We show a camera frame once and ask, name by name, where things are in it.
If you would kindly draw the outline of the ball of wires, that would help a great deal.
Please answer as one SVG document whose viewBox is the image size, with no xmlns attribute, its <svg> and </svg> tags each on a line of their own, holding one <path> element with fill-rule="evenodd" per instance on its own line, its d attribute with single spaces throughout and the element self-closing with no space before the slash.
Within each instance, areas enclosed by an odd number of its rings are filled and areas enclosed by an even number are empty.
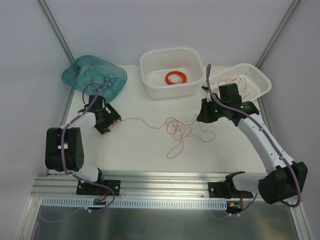
<svg viewBox="0 0 320 240">
<path fill-rule="evenodd" d="M 162 128 L 165 128 L 166 133 L 172 137 L 172 139 L 177 142 L 177 145 L 173 148 L 171 148 L 167 155 L 167 159 L 174 159 L 177 156 L 179 156 L 185 148 L 185 139 L 187 138 L 196 138 L 200 140 L 204 144 L 211 143 L 216 138 L 216 133 L 212 130 L 204 130 L 200 124 L 200 122 L 196 121 L 196 119 L 193 120 L 190 124 L 184 124 L 182 121 L 174 118 L 169 117 L 167 118 L 160 126 L 152 126 L 149 125 L 143 118 L 141 117 L 128 117 L 124 120 L 116 120 L 112 125 L 111 128 L 114 128 L 116 125 L 119 125 L 120 123 L 124 123 L 127 121 L 141 121 L 146 127 L 152 130 L 160 130 Z M 195 123 L 198 123 L 198 127 L 204 134 L 212 134 L 212 137 L 208 140 L 205 140 L 201 138 L 198 135 L 195 135 L 193 133 L 193 125 Z"/>
</svg>

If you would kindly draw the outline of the right aluminium frame post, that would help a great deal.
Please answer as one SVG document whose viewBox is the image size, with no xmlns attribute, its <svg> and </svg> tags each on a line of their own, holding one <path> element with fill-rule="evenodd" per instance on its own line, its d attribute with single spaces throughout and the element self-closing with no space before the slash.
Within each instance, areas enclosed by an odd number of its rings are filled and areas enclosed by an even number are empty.
<svg viewBox="0 0 320 240">
<path fill-rule="evenodd" d="M 294 114 L 295 86 L 298 64 L 295 62 L 294 41 L 289 36 L 290 26 L 304 0 L 290 0 L 285 12 L 272 32 L 256 66 L 270 79 L 269 93 L 258 101 L 267 126 L 284 150 L 297 162 L 300 161 L 296 149 Z"/>
</svg>

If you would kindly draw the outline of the white perforated plastic basket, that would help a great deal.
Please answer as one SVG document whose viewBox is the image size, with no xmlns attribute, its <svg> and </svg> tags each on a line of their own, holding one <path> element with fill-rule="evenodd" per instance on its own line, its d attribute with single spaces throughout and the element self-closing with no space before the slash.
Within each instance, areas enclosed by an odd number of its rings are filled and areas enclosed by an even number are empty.
<svg viewBox="0 0 320 240">
<path fill-rule="evenodd" d="M 267 76 L 254 65 L 240 63 L 209 78 L 211 90 L 219 95 L 219 87 L 236 84 L 242 101 L 254 101 L 268 93 L 272 84 Z"/>
</svg>

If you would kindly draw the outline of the left aluminium frame post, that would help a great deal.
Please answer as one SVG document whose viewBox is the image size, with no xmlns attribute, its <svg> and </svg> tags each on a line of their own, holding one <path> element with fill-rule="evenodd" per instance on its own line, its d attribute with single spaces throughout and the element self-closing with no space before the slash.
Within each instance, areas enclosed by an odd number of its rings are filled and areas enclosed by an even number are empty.
<svg viewBox="0 0 320 240">
<path fill-rule="evenodd" d="M 61 75 L 69 60 L 51 26 L 48 13 L 41 0 L 31 0 L 35 8 L 35 22 L 27 28 L 32 37 L 27 59 L 26 94 L 23 96 L 22 109 L 19 111 L 19 134 L 16 144 L 18 160 L 16 178 L 20 189 L 14 199 L 22 204 L 21 218 L 14 239 L 18 240 L 23 231 L 31 205 L 31 189 L 37 176 L 44 173 L 44 151 L 46 131 L 60 125 L 63 110 L 68 101 L 70 88 L 65 86 Z"/>
</svg>

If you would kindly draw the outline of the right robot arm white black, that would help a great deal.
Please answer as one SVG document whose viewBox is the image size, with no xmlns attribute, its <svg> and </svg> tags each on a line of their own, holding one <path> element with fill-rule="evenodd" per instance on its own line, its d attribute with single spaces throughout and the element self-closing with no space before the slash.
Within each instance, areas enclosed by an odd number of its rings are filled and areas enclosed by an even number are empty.
<svg viewBox="0 0 320 240">
<path fill-rule="evenodd" d="M 216 195 L 231 199 L 242 191 L 259 194 L 272 205 L 282 203 L 296 208 L 302 200 L 302 190 L 308 168 L 304 162 L 295 162 L 272 136 L 251 101 L 243 101 L 235 83 L 221 85 L 219 94 L 211 84 L 204 86 L 207 96 L 201 100 L 197 122 L 209 124 L 226 118 L 247 137 L 262 160 L 265 174 L 238 171 L 225 177 L 213 191 Z"/>
</svg>

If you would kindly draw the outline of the aluminium frame post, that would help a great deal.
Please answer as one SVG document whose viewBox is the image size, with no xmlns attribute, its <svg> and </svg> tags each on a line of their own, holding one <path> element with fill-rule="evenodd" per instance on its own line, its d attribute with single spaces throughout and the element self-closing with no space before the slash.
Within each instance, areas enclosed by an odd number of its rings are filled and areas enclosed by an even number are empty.
<svg viewBox="0 0 320 240">
<path fill-rule="evenodd" d="M 296 149 L 294 114 L 295 86 L 298 64 L 295 62 L 294 41 L 289 36 L 290 26 L 304 0 L 290 0 L 285 12 L 272 32 L 256 66 L 270 79 L 269 93 L 258 101 L 267 126 L 284 150 L 297 162 L 300 161 Z"/>
<path fill-rule="evenodd" d="M 22 109 L 19 111 L 19 134 L 16 144 L 18 160 L 16 178 L 20 189 L 14 199 L 22 204 L 21 218 L 14 239 L 18 240 L 23 231 L 31 205 L 31 189 L 37 176 L 44 173 L 44 151 L 46 131 L 60 125 L 63 110 L 68 101 L 70 88 L 65 86 L 61 75 L 69 60 L 51 26 L 48 13 L 41 0 L 31 0 L 35 8 L 35 22 L 27 28 L 32 37 L 27 59 L 26 94 L 23 96 Z"/>
</svg>

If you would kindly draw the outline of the teal transparent plastic bin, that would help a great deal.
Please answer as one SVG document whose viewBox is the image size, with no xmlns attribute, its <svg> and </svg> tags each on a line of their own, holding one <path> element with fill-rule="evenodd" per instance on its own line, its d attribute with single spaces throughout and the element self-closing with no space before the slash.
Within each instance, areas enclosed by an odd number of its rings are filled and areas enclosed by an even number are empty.
<svg viewBox="0 0 320 240">
<path fill-rule="evenodd" d="M 87 95 L 98 91 L 108 103 L 119 95 L 127 79 L 123 68 L 92 55 L 77 58 L 62 74 L 66 85 Z"/>
</svg>

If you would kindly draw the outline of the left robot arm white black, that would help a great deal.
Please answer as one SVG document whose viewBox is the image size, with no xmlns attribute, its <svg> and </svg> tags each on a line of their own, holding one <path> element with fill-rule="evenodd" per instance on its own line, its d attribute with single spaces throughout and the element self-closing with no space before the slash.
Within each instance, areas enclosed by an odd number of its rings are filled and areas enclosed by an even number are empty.
<svg viewBox="0 0 320 240">
<path fill-rule="evenodd" d="M 76 178 L 77 195 L 118 196 L 120 180 L 105 179 L 95 160 L 103 137 L 120 120 L 121 116 L 103 96 L 90 95 L 74 119 L 47 130 L 46 168 Z"/>
</svg>

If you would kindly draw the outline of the aluminium mounting rail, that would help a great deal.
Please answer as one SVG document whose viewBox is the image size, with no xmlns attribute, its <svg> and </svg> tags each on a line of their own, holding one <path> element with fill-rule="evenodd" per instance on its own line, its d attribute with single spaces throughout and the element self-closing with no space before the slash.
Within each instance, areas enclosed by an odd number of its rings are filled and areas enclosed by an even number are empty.
<svg viewBox="0 0 320 240">
<path fill-rule="evenodd" d="M 120 180 L 119 198 L 208 200 L 209 182 L 222 182 L 226 173 L 139 172 L 104 170 L 108 180 Z M 62 173 L 49 171 L 35 178 L 31 196 L 73 197 L 78 180 Z"/>
</svg>

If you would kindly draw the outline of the white solid plastic tub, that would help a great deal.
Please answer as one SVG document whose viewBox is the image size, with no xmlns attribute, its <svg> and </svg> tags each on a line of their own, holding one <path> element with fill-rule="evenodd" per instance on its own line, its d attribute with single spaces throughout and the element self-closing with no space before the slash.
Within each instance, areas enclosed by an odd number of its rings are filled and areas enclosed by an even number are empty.
<svg viewBox="0 0 320 240">
<path fill-rule="evenodd" d="M 188 47 L 151 50 L 139 63 L 142 81 L 153 99 L 192 95 L 204 76 L 199 54 Z"/>
</svg>

